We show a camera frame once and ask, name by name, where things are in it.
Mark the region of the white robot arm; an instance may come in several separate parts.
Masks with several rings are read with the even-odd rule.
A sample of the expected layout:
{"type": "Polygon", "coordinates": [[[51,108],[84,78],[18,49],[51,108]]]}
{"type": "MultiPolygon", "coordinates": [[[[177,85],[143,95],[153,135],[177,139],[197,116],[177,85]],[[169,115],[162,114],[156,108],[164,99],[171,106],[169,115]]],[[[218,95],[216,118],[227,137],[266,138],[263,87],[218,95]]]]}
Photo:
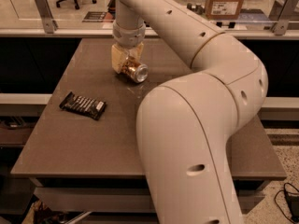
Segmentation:
{"type": "Polygon", "coordinates": [[[150,91],[136,116],[159,222],[243,224],[226,144],[264,102],[264,65],[232,35],[173,0],[117,0],[114,36],[120,45],[143,38],[142,21],[191,69],[150,91]]]}

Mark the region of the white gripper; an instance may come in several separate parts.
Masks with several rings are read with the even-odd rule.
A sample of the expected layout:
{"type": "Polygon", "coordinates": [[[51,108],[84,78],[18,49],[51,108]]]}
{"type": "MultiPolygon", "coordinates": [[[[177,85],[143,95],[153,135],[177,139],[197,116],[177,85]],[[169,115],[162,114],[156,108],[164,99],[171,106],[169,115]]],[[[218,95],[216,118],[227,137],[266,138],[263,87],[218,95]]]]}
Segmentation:
{"type": "Polygon", "coordinates": [[[144,44],[141,43],[145,37],[146,25],[143,20],[124,20],[113,22],[113,37],[117,41],[111,47],[111,63],[114,71],[119,74],[123,64],[130,55],[138,62],[141,59],[144,44]]]}

